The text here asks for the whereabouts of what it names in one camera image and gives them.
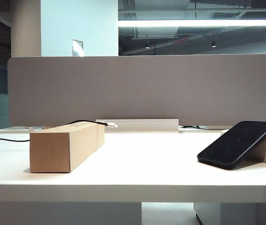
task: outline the ceiling beam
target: ceiling beam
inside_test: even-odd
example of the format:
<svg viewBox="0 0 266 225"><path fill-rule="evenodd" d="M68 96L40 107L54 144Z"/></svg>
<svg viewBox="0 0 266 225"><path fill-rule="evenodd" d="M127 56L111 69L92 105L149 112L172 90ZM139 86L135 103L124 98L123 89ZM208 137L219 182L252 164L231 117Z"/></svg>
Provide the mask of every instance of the ceiling beam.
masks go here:
<svg viewBox="0 0 266 225"><path fill-rule="evenodd" d="M119 9L118 13L200 13L200 12L266 12L266 8L191 8L191 9Z"/></svg>

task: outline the phone case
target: phone case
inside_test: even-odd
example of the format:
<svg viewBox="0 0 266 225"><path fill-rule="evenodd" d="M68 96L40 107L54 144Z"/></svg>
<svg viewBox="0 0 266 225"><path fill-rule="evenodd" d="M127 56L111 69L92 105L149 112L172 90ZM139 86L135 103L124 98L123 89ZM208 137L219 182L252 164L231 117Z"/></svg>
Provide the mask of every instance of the phone case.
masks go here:
<svg viewBox="0 0 266 225"><path fill-rule="evenodd" d="M242 155L240 155L233 163L231 164L224 164L224 163L221 163L221 162L216 162L216 161L211 161L209 159L206 159L206 158L201 158L199 156L199 154L197 155L197 158L198 158L198 161L201 162L201 163L205 163L205 164L208 164L208 165L213 165L213 166L217 166L219 168L222 168L222 169L226 169L226 170L230 170L230 169L233 169L234 167L236 167L238 165L238 163L244 159L246 156L249 155L249 153L255 149L264 139L266 138L266 132L260 136L260 138L255 141L247 150L244 151L244 153Z"/></svg>

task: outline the white desk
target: white desk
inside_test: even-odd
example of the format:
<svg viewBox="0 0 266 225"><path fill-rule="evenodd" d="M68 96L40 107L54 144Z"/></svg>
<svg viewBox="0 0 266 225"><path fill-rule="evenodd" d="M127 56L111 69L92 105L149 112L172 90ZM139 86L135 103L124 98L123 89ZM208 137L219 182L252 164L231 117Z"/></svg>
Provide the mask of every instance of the white desk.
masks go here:
<svg viewBox="0 0 266 225"><path fill-rule="evenodd" d="M227 171L197 161L218 136L106 134L71 173L30 173L29 144L0 141L0 201L266 203L266 163Z"/></svg>

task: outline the fluorescent light strip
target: fluorescent light strip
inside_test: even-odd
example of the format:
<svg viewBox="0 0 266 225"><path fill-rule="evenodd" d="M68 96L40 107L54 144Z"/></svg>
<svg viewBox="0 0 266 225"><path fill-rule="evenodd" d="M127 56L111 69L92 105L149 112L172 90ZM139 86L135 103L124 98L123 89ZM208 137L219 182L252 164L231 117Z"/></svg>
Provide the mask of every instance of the fluorescent light strip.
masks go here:
<svg viewBox="0 0 266 225"><path fill-rule="evenodd" d="M119 20L119 27L253 27L266 20Z"/></svg>

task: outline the black smartphone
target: black smartphone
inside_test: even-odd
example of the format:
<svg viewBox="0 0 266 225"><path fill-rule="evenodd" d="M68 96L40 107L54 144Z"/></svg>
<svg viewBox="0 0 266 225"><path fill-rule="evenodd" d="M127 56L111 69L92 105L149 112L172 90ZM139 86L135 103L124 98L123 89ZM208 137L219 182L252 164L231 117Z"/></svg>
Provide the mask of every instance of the black smartphone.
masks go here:
<svg viewBox="0 0 266 225"><path fill-rule="evenodd" d="M233 169L266 138L266 122L242 121L198 154L201 163Z"/></svg>

